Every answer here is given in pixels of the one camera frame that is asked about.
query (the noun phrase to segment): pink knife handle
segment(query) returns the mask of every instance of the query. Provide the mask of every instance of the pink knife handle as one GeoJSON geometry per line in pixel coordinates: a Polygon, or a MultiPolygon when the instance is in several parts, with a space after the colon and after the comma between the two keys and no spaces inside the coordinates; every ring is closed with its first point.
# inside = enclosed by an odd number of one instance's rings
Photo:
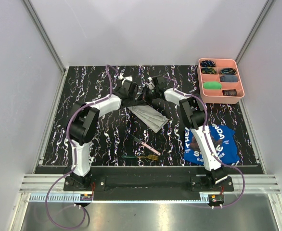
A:
{"type": "Polygon", "coordinates": [[[151,146],[149,146],[148,144],[142,142],[143,146],[146,147],[147,149],[151,150],[153,153],[155,153],[156,155],[161,155],[160,152],[158,152],[157,150],[155,150],[154,148],[152,148],[151,146]]]}

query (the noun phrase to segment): marble pattern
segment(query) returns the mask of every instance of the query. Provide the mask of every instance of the marble pattern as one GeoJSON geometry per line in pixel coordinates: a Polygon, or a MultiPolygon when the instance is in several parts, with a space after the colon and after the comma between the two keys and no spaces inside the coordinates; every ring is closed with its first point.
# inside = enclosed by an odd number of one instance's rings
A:
{"type": "MultiPolygon", "coordinates": [[[[141,94],[149,76],[167,73],[178,82],[178,89],[186,93],[199,93],[196,65],[183,66],[118,66],[124,76],[133,76],[141,94]]],[[[121,81],[110,70],[115,88],[121,81]]],[[[71,164],[71,149],[65,138],[68,113],[75,101],[88,102],[106,96],[110,91],[104,66],[70,67],[65,80],[57,114],[54,120],[43,165],[63,166],[71,164]]],[[[90,143],[89,161],[93,166],[194,166],[183,159],[184,130],[180,122],[180,109],[172,103],[154,100],[153,108],[166,116],[169,121],[154,133],[127,108],[111,112],[99,119],[97,132],[90,143]],[[151,151],[129,138],[130,132],[140,140],[160,151],[159,161],[148,159],[123,159],[121,156],[146,155],[151,151]]],[[[256,165],[243,115],[238,104],[207,104],[210,124],[226,125],[235,130],[240,162],[238,165],[256,165]]]]}

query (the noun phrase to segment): knife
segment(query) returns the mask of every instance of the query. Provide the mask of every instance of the knife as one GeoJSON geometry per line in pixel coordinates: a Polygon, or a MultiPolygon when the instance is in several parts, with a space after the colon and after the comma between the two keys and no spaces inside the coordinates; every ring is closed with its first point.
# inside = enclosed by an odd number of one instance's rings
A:
{"type": "Polygon", "coordinates": [[[135,142],[138,142],[140,144],[143,145],[143,147],[147,148],[148,150],[151,150],[153,153],[155,153],[156,155],[161,155],[161,153],[157,150],[155,150],[154,148],[152,148],[151,146],[149,146],[148,144],[146,144],[145,142],[139,140],[137,137],[131,135],[130,133],[127,132],[127,134],[134,139],[135,142]]]}

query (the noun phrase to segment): blue t-shirt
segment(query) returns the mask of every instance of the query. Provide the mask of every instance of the blue t-shirt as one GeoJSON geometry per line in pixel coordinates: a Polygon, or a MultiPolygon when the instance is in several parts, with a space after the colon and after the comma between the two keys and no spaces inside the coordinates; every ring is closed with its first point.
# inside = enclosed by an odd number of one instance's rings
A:
{"type": "MultiPolygon", "coordinates": [[[[213,124],[209,126],[210,134],[217,155],[225,164],[233,164],[239,161],[237,147],[233,139],[235,132],[227,126],[213,124]]],[[[184,159],[195,164],[204,165],[202,154],[193,133],[186,128],[185,131],[185,154],[184,159]]]]}

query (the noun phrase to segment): gray cloth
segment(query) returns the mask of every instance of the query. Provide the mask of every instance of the gray cloth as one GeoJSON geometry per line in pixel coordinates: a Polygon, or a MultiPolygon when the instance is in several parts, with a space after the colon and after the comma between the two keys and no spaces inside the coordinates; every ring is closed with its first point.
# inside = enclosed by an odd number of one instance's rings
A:
{"type": "Polygon", "coordinates": [[[144,124],[157,133],[168,119],[149,105],[128,107],[144,124]]]}
{"type": "Polygon", "coordinates": [[[235,83],[235,82],[238,82],[238,77],[235,75],[224,75],[224,76],[220,76],[220,81],[235,83]]]}

